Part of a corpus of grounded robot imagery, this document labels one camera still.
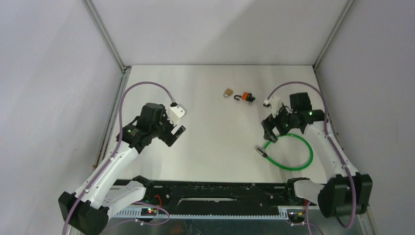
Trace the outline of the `black-headed key bunch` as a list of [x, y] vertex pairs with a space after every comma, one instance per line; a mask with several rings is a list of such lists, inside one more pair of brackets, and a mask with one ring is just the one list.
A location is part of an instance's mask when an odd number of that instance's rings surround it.
[[251, 96], [249, 99], [247, 99], [248, 104], [251, 105], [255, 101], [255, 99], [256, 98], [254, 96]]

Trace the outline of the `orange black padlock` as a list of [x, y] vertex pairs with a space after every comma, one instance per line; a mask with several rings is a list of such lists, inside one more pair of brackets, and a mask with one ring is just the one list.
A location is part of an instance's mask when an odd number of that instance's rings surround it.
[[252, 93], [243, 93], [242, 95], [235, 95], [233, 98], [238, 101], [247, 101], [247, 99], [249, 99], [251, 96], [253, 96]]

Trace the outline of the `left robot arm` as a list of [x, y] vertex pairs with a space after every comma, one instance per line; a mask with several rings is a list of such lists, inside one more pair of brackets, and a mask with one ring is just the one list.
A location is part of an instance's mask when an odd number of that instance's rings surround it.
[[187, 110], [181, 104], [169, 107], [146, 103], [139, 116], [123, 126], [116, 137], [115, 148], [99, 164], [88, 179], [73, 193], [64, 191], [58, 204], [64, 226], [72, 226], [85, 235], [99, 235], [109, 220], [128, 205], [140, 201], [149, 204], [155, 191], [152, 182], [139, 176], [118, 192], [110, 192], [118, 176], [153, 139], [171, 147], [185, 131], [184, 126], [173, 133]]

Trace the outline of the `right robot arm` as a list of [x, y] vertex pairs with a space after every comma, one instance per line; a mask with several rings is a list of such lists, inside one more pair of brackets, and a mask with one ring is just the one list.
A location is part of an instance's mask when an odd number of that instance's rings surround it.
[[261, 122], [264, 139], [277, 142], [299, 129], [323, 166], [326, 183], [315, 183], [309, 178], [294, 178], [287, 182], [285, 200], [292, 205], [303, 199], [319, 206], [324, 217], [363, 214], [367, 211], [373, 181], [346, 157], [333, 133], [329, 131], [323, 110], [314, 110], [308, 93], [289, 96], [286, 106], [280, 98], [267, 98], [263, 105], [271, 113]]

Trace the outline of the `small brass padlock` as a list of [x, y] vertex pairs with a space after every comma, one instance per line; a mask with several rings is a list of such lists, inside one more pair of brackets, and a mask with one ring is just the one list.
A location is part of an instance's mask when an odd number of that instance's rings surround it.
[[227, 98], [227, 97], [231, 96], [232, 94], [233, 94], [233, 90], [232, 90], [232, 89], [227, 88], [227, 89], [224, 91], [224, 93], [223, 93], [223, 97], [224, 97], [224, 98]]

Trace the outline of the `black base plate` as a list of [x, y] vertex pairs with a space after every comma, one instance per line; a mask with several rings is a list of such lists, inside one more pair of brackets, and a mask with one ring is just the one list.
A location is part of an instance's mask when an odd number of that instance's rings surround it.
[[161, 206], [171, 216], [260, 217], [305, 206], [286, 183], [224, 183], [154, 180], [142, 202]]

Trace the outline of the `left aluminium frame rail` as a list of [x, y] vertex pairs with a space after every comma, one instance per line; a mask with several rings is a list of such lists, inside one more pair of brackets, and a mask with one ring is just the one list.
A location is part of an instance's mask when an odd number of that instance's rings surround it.
[[98, 149], [97, 156], [94, 160], [93, 169], [96, 169], [98, 165], [102, 162], [104, 155], [108, 149], [109, 141], [111, 139], [111, 132], [113, 128], [113, 123], [116, 117], [116, 109], [118, 107], [118, 101], [121, 97], [121, 90], [125, 85], [125, 74], [127, 72], [127, 66], [121, 59], [121, 56], [116, 48], [116, 45], [113, 41], [112, 36], [110, 35], [108, 28], [106, 27], [104, 20], [101, 16], [101, 13], [98, 11], [95, 1], [93, 0], [84, 0], [82, 1], [85, 9], [87, 10], [97, 32], [99, 33], [102, 42], [106, 46], [110, 56], [112, 57], [115, 65], [118, 69], [118, 77], [115, 79], [114, 88], [110, 94], [111, 103], [109, 104], [109, 114], [103, 129], [103, 135], [100, 141], [100, 146]]

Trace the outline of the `aluminium frame rail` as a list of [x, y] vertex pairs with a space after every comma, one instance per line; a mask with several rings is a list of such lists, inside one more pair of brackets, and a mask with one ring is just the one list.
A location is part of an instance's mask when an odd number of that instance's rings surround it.
[[358, 2], [358, 0], [347, 0], [346, 3], [344, 4], [342, 11], [340, 12], [338, 18], [336, 19], [327, 39], [325, 40], [322, 49], [320, 50], [320, 52], [318, 53], [318, 56], [314, 62], [314, 64], [312, 65], [313, 67], [313, 71], [317, 80], [317, 84], [320, 88], [320, 91], [323, 95], [323, 103], [326, 104], [327, 102], [327, 98], [325, 97], [324, 94], [324, 89], [322, 87], [322, 83], [321, 83], [321, 78], [319, 77], [321, 75], [320, 71], [321, 71], [321, 67], [322, 67], [322, 62], [324, 61], [327, 53], [330, 51], [330, 49], [332, 48], [338, 34], [340, 33], [343, 25], [345, 24], [345, 22], [347, 21], [348, 16], [351, 14], [351, 12], [353, 11], [353, 8], [355, 6], [355, 4]]
[[113, 123], [116, 117], [116, 109], [118, 107], [118, 101], [121, 97], [121, 90], [125, 85], [125, 74], [127, 72], [127, 66], [121, 59], [121, 56], [116, 48], [116, 45], [113, 41], [112, 36], [110, 35], [108, 28], [106, 27], [104, 20], [101, 16], [101, 13], [98, 11], [95, 1], [93, 0], [84, 0], [82, 1], [85, 9], [87, 10], [97, 32], [99, 33], [102, 42], [106, 46], [110, 56], [112, 57], [115, 65], [118, 69], [118, 77], [115, 79], [114, 88], [110, 94], [111, 103], [109, 104], [109, 114], [103, 129], [103, 135], [100, 141], [100, 146], [98, 149], [97, 156], [94, 160], [93, 169], [96, 169], [98, 165], [102, 162], [104, 155], [108, 149], [109, 141], [111, 139], [111, 132], [113, 128]]

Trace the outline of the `right aluminium frame rail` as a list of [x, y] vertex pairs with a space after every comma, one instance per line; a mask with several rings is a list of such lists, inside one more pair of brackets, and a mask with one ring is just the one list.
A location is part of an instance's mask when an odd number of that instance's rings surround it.
[[322, 87], [322, 83], [321, 83], [321, 78], [319, 77], [321, 75], [320, 71], [321, 71], [321, 67], [322, 67], [322, 62], [324, 61], [327, 53], [330, 51], [330, 49], [332, 48], [338, 34], [340, 33], [343, 25], [345, 24], [345, 22], [347, 21], [348, 16], [351, 14], [351, 12], [353, 11], [353, 8], [355, 6], [355, 4], [358, 2], [358, 0], [347, 0], [346, 3], [344, 4], [342, 11], [340, 12], [338, 18], [336, 19], [327, 39], [325, 40], [322, 49], [320, 50], [320, 52], [318, 53], [318, 56], [314, 62], [314, 64], [312, 65], [313, 67], [313, 71], [317, 80], [317, 84], [320, 88], [320, 91], [323, 95], [323, 103], [326, 104], [327, 102], [327, 98], [325, 97], [324, 94], [324, 89]]

